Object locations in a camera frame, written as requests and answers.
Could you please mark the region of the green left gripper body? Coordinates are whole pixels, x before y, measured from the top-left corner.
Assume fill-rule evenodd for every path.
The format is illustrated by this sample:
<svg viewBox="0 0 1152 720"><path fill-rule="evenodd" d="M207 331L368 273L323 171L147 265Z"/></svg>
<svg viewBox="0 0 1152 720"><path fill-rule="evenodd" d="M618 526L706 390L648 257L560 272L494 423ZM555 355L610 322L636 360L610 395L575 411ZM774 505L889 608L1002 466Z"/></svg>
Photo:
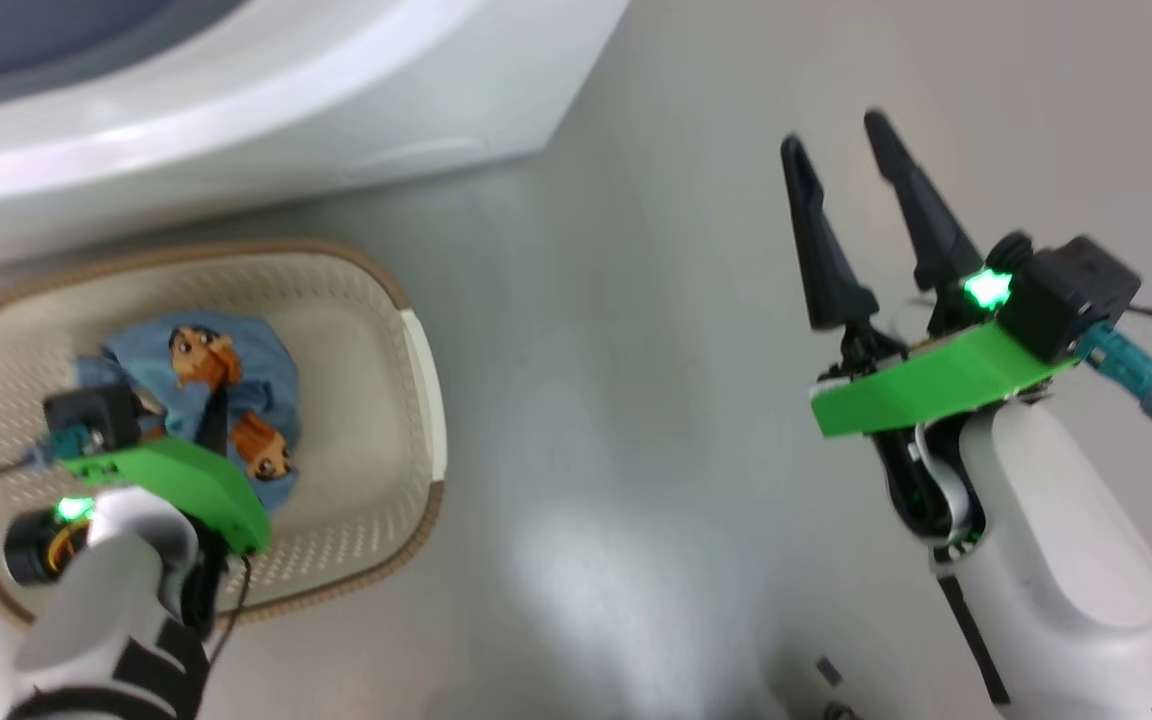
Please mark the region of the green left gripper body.
<svg viewBox="0 0 1152 720"><path fill-rule="evenodd" d="M88 486L145 488L220 536L230 552L270 548L271 521L247 475L228 458L185 439L162 437L124 450L61 457Z"/></svg>

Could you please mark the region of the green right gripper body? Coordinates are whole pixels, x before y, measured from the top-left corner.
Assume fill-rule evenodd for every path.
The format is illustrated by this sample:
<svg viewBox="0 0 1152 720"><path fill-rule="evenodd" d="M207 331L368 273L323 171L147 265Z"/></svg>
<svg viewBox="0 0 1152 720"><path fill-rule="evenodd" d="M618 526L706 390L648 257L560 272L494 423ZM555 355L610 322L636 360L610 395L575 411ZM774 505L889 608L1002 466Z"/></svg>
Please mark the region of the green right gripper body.
<svg viewBox="0 0 1152 720"><path fill-rule="evenodd" d="M827 438L914 427L1018 395L1073 365L1043 363L988 320L896 354L867 376L814 384L812 414Z"/></svg>

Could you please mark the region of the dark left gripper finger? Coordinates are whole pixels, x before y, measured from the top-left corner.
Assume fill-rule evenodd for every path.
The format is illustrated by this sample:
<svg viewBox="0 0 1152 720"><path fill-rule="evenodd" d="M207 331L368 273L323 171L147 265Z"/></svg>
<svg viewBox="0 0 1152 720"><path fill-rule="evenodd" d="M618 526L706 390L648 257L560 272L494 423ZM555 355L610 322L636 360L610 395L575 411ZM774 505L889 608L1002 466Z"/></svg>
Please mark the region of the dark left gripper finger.
<svg viewBox="0 0 1152 720"><path fill-rule="evenodd" d="M227 454L228 452L228 391L218 389L209 397L204 407L204 414L198 420L196 430L196 445L212 452L212 454Z"/></svg>

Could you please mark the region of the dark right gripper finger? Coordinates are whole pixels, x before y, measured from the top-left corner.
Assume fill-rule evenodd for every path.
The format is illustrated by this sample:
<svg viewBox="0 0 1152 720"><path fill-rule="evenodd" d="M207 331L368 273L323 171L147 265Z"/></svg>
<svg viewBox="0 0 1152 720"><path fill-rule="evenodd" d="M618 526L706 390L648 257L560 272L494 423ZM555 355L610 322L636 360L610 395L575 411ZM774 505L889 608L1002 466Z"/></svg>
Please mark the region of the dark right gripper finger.
<svg viewBox="0 0 1152 720"><path fill-rule="evenodd" d="M864 115L870 149L884 181L895 192L914 247L914 281L937 291L983 268L984 260L922 165L905 149L881 109Z"/></svg>
<svg viewBox="0 0 1152 720"><path fill-rule="evenodd" d="M781 143L781 162L806 313L814 331L867 325L876 296L861 285L826 215L823 183L799 136Z"/></svg>

